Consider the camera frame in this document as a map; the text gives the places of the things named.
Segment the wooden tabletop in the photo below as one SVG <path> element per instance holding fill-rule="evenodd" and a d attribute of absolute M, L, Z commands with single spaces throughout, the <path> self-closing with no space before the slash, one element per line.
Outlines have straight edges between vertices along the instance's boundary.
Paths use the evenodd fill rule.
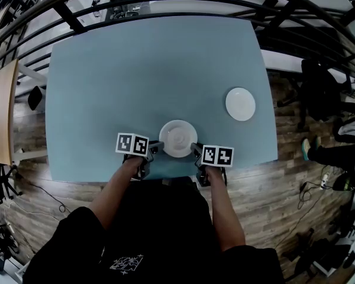
<path fill-rule="evenodd" d="M 0 163 L 12 163 L 12 118 L 18 60 L 0 70 Z"/>

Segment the black railing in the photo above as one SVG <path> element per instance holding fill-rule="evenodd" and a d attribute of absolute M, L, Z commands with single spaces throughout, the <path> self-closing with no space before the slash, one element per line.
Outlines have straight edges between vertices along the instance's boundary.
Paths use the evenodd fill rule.
<path fill-rule="evenodd" d="M 355 76 L 355 37 L 339 23 L 339 20 L 345 15 L 345 12 L 336 9 L 323 9 L 308 0 L 287 0 L 288 3 L 284 7 L 276 7 L 277 0 L 266 0 L 263 4 L 256 4 L 254 2 L 244 0 L 189 0 L 189 1 L 208 1 L 218 2 L 222 4 L 236 5 L 240 7 L 249 8 L 244 11 L 232 13 L 232 14 L 212 14 L 202 12 L 168 12 L 168 13 L 156 13 L 156 14 L 144 14 L 133 17 L 125 17 L 116 20 L 104 21 L 88 26 L 83 26 L 78 20 L 79 17 L 100 11 L 103 9 L 113 8 L 121 5 L 134 4 L 147 1 L 171 1 L 171 0 L 119 0 L 115 2 L 108 2 L 98 4 L 93 7 L 83 9 L 78 12 L 72 13 L 66 6 L 65 2 L 68 0 L 43 0 L 27 10 L 16 20 L 14 20 L 9 26 L 7 26 L 0 33 L 0 45 L 5 39 L 10 38 L 17 31 L 25 30 L 25 26 L 34 18 L 42 13 L 54 9 L 60 16 L 54 22 L 50 22 L 46 26 L 33 32 L 32 34 L 23 37 L 21 35 L 19 41 L 16 44 L 10 45 L 7 49 L 0 54 L 1 66 L 4 66 L 8 55 L 12 54 L 9 59 L 23 59 L 36 51 L 39 51 L 49 45 L 52 45 L 58 41 L 66 39 L 77 34 L 85 33 L 96 28 L 101 28 L 108 25 L 120 24 L 122 22 L 134 21 L 134 20 L 146 20 L 156 17 L 171 17 L 182 15 L 200 15 L 200 16 L 216 16 L 216 17 L 230 17 L 238 20 L 248 20 L 252 23 L 261 48 L 266 50 L 273 50 L 279 52 L 285 52 L 301 58 L 317 58 L 320 61 L 325 62 L 328 68 L 336 68 L 347 75 Z M 322 20 L 326 22 L 332 30 L 342 34 L 354 47 L 344 45 L 335 33 L 328 33 L 323 28 L 313 26 L 310 20 Z M 282 27 L 283 22 L 292 21 L 305 28 L 304 32 L 298 32 L 291 28 Z M 51 38 L 46 42 L 39 44 L 32 49 L 17 55 L 17 49 L 19 46 L 25 44 L 29 40 L 36 36 L 54 28 L 62 23 L 68 23 L 71 31 L 68 33 L 58 35 L 55 38 Z M 45 54 L 34 60 L 26 63 L 26 66 L 32 66 L 38 62 L 48 59 L 51 54 Z M 35 71 L 39 71 L 48 67 L 48 64 L 44 64 L 35 68 Z"/>

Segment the white plate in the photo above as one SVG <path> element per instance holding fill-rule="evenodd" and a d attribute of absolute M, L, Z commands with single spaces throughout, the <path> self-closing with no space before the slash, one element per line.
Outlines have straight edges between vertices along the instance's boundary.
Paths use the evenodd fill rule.
<path fill-rule="evenodd" d="M 246 121 L 255 113 L 255 100 L 244 88 L 234 88 L 226 96 L 226 109 L 238 121 Z"/>
<path fill-rule="evenodd" d="M 182 158 L 191 154 L 191 143 L 197 143 L 197 132 L 190 123 L 173 120 L 162 127 L 159 141 L 164 142 L 163 150 L 168 155 Z"/>

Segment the wood plank floor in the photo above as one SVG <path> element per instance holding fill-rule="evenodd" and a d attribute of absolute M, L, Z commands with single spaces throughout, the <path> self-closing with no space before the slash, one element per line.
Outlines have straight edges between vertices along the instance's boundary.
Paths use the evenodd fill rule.
<path fill-rule="evenodd" d="M 277 74 L 270 74 L 269 78 L 276 106 L 276 101 L 284 98 L 291 87 L 287 80 L 281 79 Z M 304 132 L 298 132 L 298 104 L 275 108 L 275 117 L 279 159 L 248 169 L 229 171 L 228 191 L 245 230 L 247 244 L 261 248 L 275 248 L 278 245 L 276 250 L 280 256 L 283 274 L 288 277 L 293 273 L 296 261 L 290 262 L 281 254 L 296 246 L 295 234 L 305 233 L 312 227 L 315 230 L 315 239 L 328 237 L 330 221 L 338 214 L 340 205 L 350 200 L 351 194 L 314 189 L 311 200 L 298 210 L 300 185 L 305 181 L 319 183 L 323 168 L 317 163 L 303 160 L 301 140 L 307 136 L 320 135 L 325 146 L 334 146 L 337 143 L 332 137 L 330 122 L 315 122 L 308 117 L 308 127 Z M 22 148 L 25 151 L 46 148 L 45 114 L 30 111 L 25 102 L 15 103 L 14 129 L 15 148 Z M 16 197 L 13 202 L 6 201 L 1 207 L 1 212 L 3 217 L 5 213 L 6 220 L 15 230 L 15 238 L 20 242 L 21 252 L 17 259 L 25 263 L 50 239 L 58 220 L 68 215 L 68 212 L 59 211 L 60 204 L 57 201 L 28 182 L 46 189 L 71 211 L 80 206 L 87 206 L 101 191 L 103 184 L 52 181 L 47 158 L 21 162 L 19 170 L 24 179 L 16 180 L 14 183 L 24 194 Z M 332 185 L 339 174 L 340 170 L 332 170 L 328 184 Z M 200 190 L 210 205 L 210 190 L 208 188 Z M 316 206 L 291 233 L 300 217 L 318 199 Z M 321 275 L 317 278 L 316 281 L 322 279 Z M 335 279 L 332 283 L 344 283 L 341 278 L 344 279 L 346 276 L 340 277 L 339 282 Z M 307 279 L 306 275 L 302 275 L 290 283 L 305 283 Z"/>

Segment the forearm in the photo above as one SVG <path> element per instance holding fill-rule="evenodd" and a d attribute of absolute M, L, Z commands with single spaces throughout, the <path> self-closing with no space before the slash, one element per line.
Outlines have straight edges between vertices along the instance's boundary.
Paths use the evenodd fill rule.
<path fill-rule="evenodd" d="M 104 229 L 108 229 L 118 210 L 121 199 L 130 184 L 137 166 L 125 162 L 112 176 L 101 193 L 88 206 L 96 215 Z"/>
<path fill-rule="evenodd" d="M 213 225 L 222 251 L 245 245 L 242 226 L 233 209 L 222 177 L 212 178 Z"/>

